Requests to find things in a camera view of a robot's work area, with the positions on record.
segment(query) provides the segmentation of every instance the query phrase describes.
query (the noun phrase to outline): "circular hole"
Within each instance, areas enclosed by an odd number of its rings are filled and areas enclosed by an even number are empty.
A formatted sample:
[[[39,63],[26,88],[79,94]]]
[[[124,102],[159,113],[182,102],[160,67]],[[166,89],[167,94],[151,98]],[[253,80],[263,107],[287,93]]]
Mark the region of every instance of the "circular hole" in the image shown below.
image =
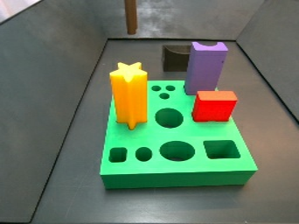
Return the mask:
[[[152,86],[152,90],[158,92],[162,90],[162,88],[159,86]]]
[[[155,113],[155,120],[163,127],[172,129],[183,124],[183,114],[174,108],[163,108]]]
[[[159,96],[164,100],[167,100],[170,98],[170,95],[167,93],[162,93]]]
[[[174,91],[174,90],[175,90],[175,86],[167,86],[166,89],[167,89],[168,91]]]
[[[152,151],[146,147],[139,148],[135,152],[135,157],[142,162],[148,161],[152,158],[152,155]]]
[[[195,149],[186,142],[171,141],[163,144],[160,154],[166,159],[182,162],[192,158]]]

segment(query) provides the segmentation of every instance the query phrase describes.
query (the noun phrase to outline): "toy blocks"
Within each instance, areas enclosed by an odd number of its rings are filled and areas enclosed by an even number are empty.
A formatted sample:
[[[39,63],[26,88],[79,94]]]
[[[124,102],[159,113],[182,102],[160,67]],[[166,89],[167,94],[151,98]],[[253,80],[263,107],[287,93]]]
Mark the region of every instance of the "toy blocks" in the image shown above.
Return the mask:
[[[147,122],[118,123],[111,102],[100,177],[107,189],[245,185],[258,170],[233,118],[194,122],[184,81],[147,82]]]
[[[215,46],[191,43],[191,56],[187,68],[184,91],[196,95],[198,91],[215,90],[228,48],[219,42]]]
[[[118,63],[118,70],[110,73],[116,108],[116,121],[127,123],[132,130],[147,121],[147,72],[142,63],[128,66]]]
[[[226,122],[238,97],[233,91],[199,91],[191,112],[195,122]]]

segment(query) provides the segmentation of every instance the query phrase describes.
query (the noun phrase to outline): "hole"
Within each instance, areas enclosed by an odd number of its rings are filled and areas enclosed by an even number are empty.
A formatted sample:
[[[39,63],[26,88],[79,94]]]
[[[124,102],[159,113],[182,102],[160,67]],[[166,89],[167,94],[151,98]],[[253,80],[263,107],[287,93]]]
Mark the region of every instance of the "hole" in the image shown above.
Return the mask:
[[[152,151],[146,147],[139,148],[135,152],[135,157],[142,162],[148,161],[152,158],[152,155]]]
[[[203,145],[211,159],[241,158],[238,146],[231,140],[204,141]]]
[[[122,163],[127,161],[127,148],[112,148],[110,150],[108,160],[111,163]]]
[[[174,90],[175,90],[175,86],[167,86],[166,89],[167,89],[168,91],[174,91]]]
[[[167,100],[170,98],[170,95],[167,93],[162,93],[159,96],[164,100]]]
[[[158,92],[162,90],[162,88],[159,86],[152,86],[152,90]]]
[[[155,120],[163,127],[172,129],[183,124],[183,114],[174,108],[163,108],[155,113]]]
[[[182,141],[171,141],[164,143],[160,148],[162,156],[175,162],[182,162],[192,158],[195,149],[192,146]]]

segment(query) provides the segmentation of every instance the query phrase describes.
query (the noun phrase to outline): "small circular hole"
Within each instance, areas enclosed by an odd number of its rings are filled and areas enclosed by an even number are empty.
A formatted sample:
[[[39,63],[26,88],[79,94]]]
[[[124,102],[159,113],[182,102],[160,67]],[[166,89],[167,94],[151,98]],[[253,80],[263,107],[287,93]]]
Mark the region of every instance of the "small circular hole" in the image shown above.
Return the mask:
[[[170,98],[170,95],[167,93],[162,93],[159,96],[164,100],[167,100]]]
[[[162,88],[159,86],[152,86],[152,90],[158,92],[162,90]]]
[[[183,114],[174,108],[163,108],[155,113],[155,120],[163,127],[172,129],[183,124]]]
[[[135,157],[139,161],[146,162],[152,158],[152,151],[147,147],[142,147],[135,152]]]
[[[167,86],[166,89],[167,89],[168,91],[174,91],[174,90],[175,90],[175,86]]]

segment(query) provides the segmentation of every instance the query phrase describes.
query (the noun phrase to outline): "yellow star-shaped block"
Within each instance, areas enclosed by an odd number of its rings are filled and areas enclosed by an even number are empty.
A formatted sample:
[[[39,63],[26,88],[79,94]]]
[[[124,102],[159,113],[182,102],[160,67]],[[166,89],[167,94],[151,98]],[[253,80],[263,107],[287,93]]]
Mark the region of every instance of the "yellow star-shaped block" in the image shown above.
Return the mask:
[[[131,130],[138,123],[147,122],[147,72],[142,63],[118,63],[118,70],[110,73],[116,107],[116,121],[127,123]]]
[[[142,70],[142,63],[136,62],[132,65],[127,65],[122,62],[118,63],[118,70],[110,73],[111,76],[124,76],[126,82],[130,82],[135,75],[147,75],[147,72]]]

